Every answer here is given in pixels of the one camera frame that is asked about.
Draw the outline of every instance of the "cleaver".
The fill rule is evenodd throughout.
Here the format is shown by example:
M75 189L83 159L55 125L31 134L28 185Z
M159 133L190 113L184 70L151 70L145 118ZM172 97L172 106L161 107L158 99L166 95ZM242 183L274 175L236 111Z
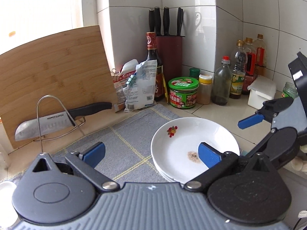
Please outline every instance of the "cleaver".
M68 112L72 118L75 119L76 117L88 116L108 109L112 109L112 103L98 102L71 109L68 110ZM74 122L70 120L65 111L45 117L40 117L39 123L40 133L42 136L65 129L70 126L75 126ZM15 132L15 141L21 141L34 137L39 137L37 119L25 121L17 127Z

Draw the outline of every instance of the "stack of plates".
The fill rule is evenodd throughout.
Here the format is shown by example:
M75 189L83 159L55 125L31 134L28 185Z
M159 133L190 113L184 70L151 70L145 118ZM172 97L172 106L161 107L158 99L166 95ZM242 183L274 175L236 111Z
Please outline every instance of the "stack of plates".
M151 155L161 176L185 184L208 170L198 157L201 142L221 153L240 155L237 141L221 125L197 117L175 119L161 126L151 141Z

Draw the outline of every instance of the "tiled countertop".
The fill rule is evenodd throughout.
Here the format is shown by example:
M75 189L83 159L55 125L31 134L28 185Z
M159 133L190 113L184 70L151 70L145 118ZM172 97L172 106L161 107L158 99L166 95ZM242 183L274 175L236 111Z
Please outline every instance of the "tiled countertop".
M160 103L180 117L201 117L222 125L233 134L239 147L248 152L259 143L265 135L267 135L271 129L271 124L263 121L262 123L250 128L244 130L239 129L237 126L238 121L253 115L256 111L256 109L248 106L247 102L248 96L242 96L239 100L229 99L229 102L225 106L219 106L213 103L208 105L197 104L194 108L187 110L177 109L166 102ZM117 113L110 113L109 111L102 111L95 115L87 116L87 123L82 127L82 129L85 134L89 134L106 126L118 123L134 114L135 112L124 113L123 111L120 111ZM76 141L81 136L81 133L78 130L75 130L73 133L60 139L44 142L44 151L55 153L72 141ZM12 164L8 170L0 170L0 180L6 177L11 177L12 175L26 169L39 152L40 143L31 142L9 154ZM307 179L306 174L294 171L290 164L286 166L286 169Z

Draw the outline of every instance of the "bottle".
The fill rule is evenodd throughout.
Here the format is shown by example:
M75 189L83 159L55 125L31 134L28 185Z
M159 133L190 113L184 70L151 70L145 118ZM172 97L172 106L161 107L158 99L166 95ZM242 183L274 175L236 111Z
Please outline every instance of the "bottle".
M189 77L192 77L198 80L200 73L201 73L201 70L199 68L191 67Z
M232 52L230 60L232 66L232 82L229 97L239 99L244 83L245 65L248 61L248 56L244 50L244 41L237 40L237 47Z
M209 104L211 89L212 89L212 76L199 75L199 86L197 90L196 102L199 104Z
M156 44L156 33L148 32L147 35L147 49L148 56L147 60L157 60L157 74L156 74L156 88L154 94L154 100L160 101L164 98L163 91L163 65L158 55L157 44Z
M298 92L294 84L286 82L284 89L282 90L281 97L292 97L295 99L298 97Z
M263 41L263 35L258 34L257 40L254 41L253 46L256 49L255 76L264 76L267 66L267 46Z
M218 105L226 105L229 99L232 71L228 56L222 59L222 65L215 71L211 99Z
M253 39L252 38L246 38L245 39L245 45L244 50L246 51L246 54L248 55L248 62L245 66L245 78L242 88L242 94L248 95L250 94L250 91L248 90L248 86L253 83L255 80L255 64L256 64L256 49L253 47Z

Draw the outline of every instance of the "knife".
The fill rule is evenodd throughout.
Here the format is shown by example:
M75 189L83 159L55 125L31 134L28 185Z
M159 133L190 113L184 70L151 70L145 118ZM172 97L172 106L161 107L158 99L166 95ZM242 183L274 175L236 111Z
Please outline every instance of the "knife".
M169 7L164 7L163 11L163 30L164 35L169 35Z
M156 21L156 35L161 36L161 15L160 15L160 8L154 8L154 17Z
M181 35L182 22L183 22L183 9L179 7L177 11L177 36Z
M108 110L112 108L112 103L98 102L88 104L79 108L68 110L73 119L76 117L83 117L95 114L102 110ZM41 135L46 135L52 132L56 132L65 129L70 126L75 126L73 121L69 118L67 113L60 112L49 116L40 117L40 132ZM15 141L21 141L29 138L39 137L37 119L32 119L21 123L15 132Z
M156 22L154 19L154 10L151 8L149 9L149 32L154 32L154 26Z

